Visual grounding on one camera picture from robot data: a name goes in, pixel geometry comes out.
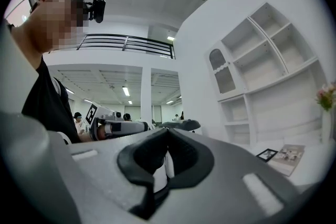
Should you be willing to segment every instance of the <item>fluorescent light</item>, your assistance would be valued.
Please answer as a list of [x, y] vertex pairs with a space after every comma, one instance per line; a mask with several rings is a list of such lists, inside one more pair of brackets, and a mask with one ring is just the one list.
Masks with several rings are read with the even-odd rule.
[[124, 90], [124, 93], [126, 96], [130, 96], [130, 93], [128, 92], [127, 87], [122, 87], [122, 89]]
[[68, 88], [66, 88], [66, 90], [67, 90], [68, 92], [70, 92], [70, 93], [74, 93], [73, 91], [70, 91]]

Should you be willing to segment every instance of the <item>gray device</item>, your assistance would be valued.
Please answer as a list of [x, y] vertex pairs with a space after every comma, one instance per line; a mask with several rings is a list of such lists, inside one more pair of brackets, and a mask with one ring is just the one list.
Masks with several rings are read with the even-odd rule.
[[[66, 145], [34, 119], [0, 117], [6, 122], [0, 150], [10, 176], [54, 223], [280, 223], [300, 202], [287, 179], [246, 150], [188, 131], [163, 128]], [[152, 175], [167, 151], [175, 175], [153, 193]], [[87, 152], [96, 154], [74, 160]], [[244, 184], [251, 173], [284, 205], [271, 218]]]

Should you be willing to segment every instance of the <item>metal railing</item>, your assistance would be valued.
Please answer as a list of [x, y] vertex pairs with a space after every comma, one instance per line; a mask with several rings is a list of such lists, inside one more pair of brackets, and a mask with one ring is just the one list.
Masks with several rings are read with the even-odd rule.
[[158, 55], [166, 58], [175, 59], [174, 46], [162, 41], [116, 34], [87, 34], [79, 45], [71, 46], [72, 49], [95, 49], [110, 48], [122, 51], [134, 51], [146, 54]]

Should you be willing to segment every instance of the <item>person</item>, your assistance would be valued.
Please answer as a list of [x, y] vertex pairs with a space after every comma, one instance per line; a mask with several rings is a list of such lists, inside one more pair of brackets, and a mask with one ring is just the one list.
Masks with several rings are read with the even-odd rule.
[[125, 121], [132, 121], [131, 120], [131, 115], [128, 114], [128, 113], [126, 113], [123, 118], [124, 118]]
[[[89, 141], [90, 137], [78, 135], [66, 88], [50, 76], [43, 54], [65, 46], [65, 40], [87, 20], [84, 0], [37, 0], [22, 25], [8, 25], [15, 44], [38, 73], [22, 114], [37, 119], [49, 131], [64, 133], [72, 143]], [[103, 131], [98, 133], [99, 139], [105, 138]]]
[[82, 114], [80, 114], [79, 112], [76, 112], [73, 118], [75, 119], [75, 126], [76, 126], [78, 135], [84, 134], [86, 130], [86, 125], [84, 121], [82, 120]]

